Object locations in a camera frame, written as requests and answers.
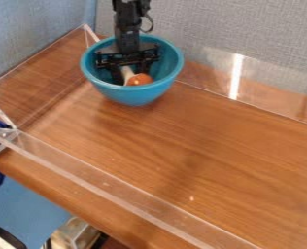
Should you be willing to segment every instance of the blue wall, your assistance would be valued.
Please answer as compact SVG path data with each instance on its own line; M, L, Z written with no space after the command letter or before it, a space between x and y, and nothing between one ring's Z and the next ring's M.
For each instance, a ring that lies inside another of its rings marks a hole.
M95 0L0 0L0 74L82 23Z

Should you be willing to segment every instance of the transparent enclosure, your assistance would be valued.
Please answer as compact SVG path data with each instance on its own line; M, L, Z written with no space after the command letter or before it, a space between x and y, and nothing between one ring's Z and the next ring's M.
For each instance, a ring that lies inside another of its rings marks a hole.
M307 248L307 161L293 154L307 156L307 74L197 48L168 93L132 108L80 73L98 41L84 25L0 77L12 127L0 129L0 158L22 154L199 248ZM276 116L237 113L243 103L289 120L267 130Z

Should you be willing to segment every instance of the wall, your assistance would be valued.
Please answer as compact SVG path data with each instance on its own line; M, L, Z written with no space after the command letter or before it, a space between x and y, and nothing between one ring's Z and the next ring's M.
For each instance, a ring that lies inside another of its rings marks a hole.
M231 71L232 54L248 59L243 75L307 93L307 0L152 0L153 34L188 59ZM111 0L99 0L98 32L111 35Z
M0 0L0 74L83 22L95 0Z

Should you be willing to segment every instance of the bowl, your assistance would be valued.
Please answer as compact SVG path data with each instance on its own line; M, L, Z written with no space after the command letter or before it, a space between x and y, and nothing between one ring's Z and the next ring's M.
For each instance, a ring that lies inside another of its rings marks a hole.
M107 69L95 68L95 51L112 45L115 37L102 40L88 48L80 59L80 70L87 80L111 100L128 106L142 106L157 99L169 89L183 68L180 49L167 40L152 35L140 35L140 41L160 45L160 60L151 66L153 83L143 86L118 86Z

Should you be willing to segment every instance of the orange ball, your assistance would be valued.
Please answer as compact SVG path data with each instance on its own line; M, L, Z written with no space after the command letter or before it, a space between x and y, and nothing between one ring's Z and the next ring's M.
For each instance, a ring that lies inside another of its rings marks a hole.
M142 86L153 83L153 79L147 74L136 74L128 79L127 86Z

